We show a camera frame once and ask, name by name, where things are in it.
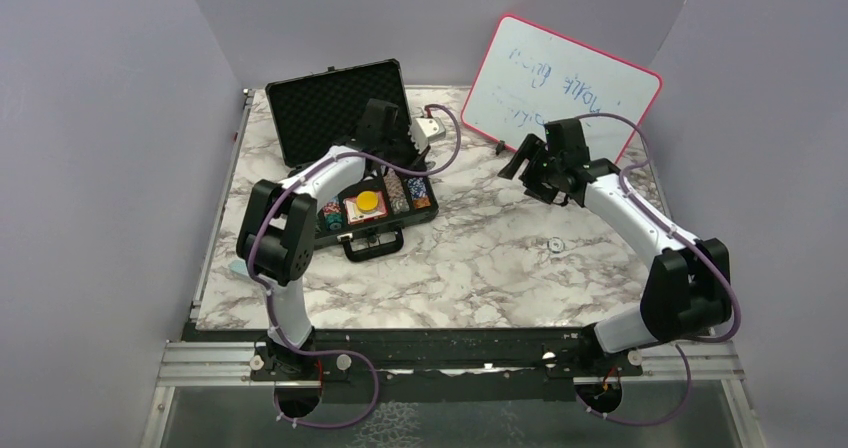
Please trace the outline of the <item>red playing card deck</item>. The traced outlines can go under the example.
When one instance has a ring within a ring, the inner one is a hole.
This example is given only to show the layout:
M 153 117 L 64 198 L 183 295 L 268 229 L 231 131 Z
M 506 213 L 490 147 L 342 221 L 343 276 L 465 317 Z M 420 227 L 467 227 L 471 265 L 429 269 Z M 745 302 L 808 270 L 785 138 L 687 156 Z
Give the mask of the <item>red playing card deck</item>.
M 347 222 L 351 225 L 386 217 L 388 207 L 382 192 L 365 190 L 344 200 Z

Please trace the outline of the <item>black poker set case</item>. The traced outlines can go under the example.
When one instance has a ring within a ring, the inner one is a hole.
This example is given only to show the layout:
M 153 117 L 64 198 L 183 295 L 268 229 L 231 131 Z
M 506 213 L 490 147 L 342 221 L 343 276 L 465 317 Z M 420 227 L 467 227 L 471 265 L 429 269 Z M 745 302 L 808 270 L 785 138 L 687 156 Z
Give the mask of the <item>black poker set case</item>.
M 412 122 L 413 119 L 409 113 L 401 65 L 395 59 L 343 69 L 329 68 L 324 73 L 273 82 L 266 86 L 265 93 L 283 160 L 295 174 L 323 156 L 332 142 L 354 127 L 369 99 L 396 104 L 399 107 L 398 121 Z M 394 171 L 403 182 L 410 206 L 408 212 L 396 214 L 390 206 L 384 183 L 388 171 Z M 405 228 L 429 222 L 438 213 L 438 203 L 425 171 L 378 167 L 364 180 L 333 196 L 339 199 L 341 205 L 343 227 L 329 231 L 321 208 L 315 227 L 315 246 L 325 248 L 339 244 L 352 262 L 363 262 L 399 251 L 404 245 Z M 426 179 L 432 202 L 430 207 L 414 208 L 407 187 L 409 178 Z M 365 190 L 382 192 L 389 214 L 351 225 L 346 219 L 344 200 Z

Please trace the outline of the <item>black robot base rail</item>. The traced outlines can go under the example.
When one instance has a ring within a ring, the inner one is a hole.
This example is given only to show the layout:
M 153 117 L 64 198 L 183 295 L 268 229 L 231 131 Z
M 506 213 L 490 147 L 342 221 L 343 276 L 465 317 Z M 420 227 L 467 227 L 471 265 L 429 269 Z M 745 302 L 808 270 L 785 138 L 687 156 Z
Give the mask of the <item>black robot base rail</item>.
M 233 348 L 238 380 L 270 385 L 285 404 L 312 402 L 571 402 L 638 377 L 624 354 L 590 356 L 577 328 L 319 329 L 302 354 L 273 343 L 263 330 L 200 330 L 182 339 Z

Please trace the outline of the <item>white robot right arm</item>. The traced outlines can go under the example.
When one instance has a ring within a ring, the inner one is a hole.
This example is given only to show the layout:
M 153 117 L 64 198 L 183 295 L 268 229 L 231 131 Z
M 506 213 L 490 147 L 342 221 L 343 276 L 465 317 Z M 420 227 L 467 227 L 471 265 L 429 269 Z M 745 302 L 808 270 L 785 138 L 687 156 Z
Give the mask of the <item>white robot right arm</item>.
M 600 375 L 617 354 L 740 323 L 730 285 L 730 257 L 718 239 L 702 239 L 673 223 L 630 184 L 628 168 L 593 158 L 582 117 L 544 126 L 529 134 L 499 171 L 518 178 L 526 195 L 546 204 L 561 196 L 605 221 L 647 266 L 648 278 L 637 307 L 584 327 L 577 348 L 579 366 Z

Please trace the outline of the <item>yellow round button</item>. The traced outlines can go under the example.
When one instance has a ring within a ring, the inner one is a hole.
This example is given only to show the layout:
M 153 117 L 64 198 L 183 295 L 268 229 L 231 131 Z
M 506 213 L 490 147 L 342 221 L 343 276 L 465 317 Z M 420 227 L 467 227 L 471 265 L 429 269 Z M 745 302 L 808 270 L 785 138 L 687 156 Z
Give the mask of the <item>yellow round button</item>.
M 380 197 L 377 192 L 363 191 L 357 195 L 355 204 L 363 213 L 374 212 L 379 207 Z

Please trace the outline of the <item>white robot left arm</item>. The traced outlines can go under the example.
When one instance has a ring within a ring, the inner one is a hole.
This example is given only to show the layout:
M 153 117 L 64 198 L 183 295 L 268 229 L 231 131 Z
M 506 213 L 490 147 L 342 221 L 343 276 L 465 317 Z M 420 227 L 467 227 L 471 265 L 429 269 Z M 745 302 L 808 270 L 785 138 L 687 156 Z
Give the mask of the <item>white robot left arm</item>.
M 252 188 L 237 255 L 263 288 L 268 333 L 281 345 L 275 361 L 290 378 L 306 376 L 314 365 L 315 354 L 305 345 L 313 325 L 303 277 L 313 258 L 320 209 L 378 167 L 411 171 L 425 165 L 428 135 L 412 122 L 397 126 L 397 113 L 392 103 L 370 100 L 360 121 L 323 156 L 281 182 L 261 180 Z

